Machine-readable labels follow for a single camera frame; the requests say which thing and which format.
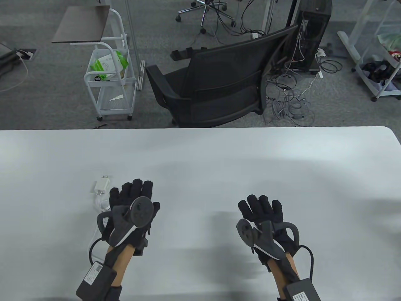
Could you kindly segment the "person's left hand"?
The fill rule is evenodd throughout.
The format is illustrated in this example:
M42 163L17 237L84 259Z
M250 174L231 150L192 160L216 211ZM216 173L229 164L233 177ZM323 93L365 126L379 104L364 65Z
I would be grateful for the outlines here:
M150 234L151 223L160 209L159 202L152 202L152 181L134 179L121 189L109 192L110 210L103 213L107 219L101 230L102 240L111 247L132 246L134 256L141 256L147 246L146 235Z

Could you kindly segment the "person's right hand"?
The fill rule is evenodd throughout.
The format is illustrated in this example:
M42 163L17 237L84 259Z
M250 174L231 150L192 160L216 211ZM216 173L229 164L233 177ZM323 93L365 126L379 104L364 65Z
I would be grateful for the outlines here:
M258 255L262 265L275 277L286 281L298 280L293 256L299 250L299 241L291 238L283 227L282 204L269 201L266 195L249 195L238 203L242 219L237 230L243 242Z

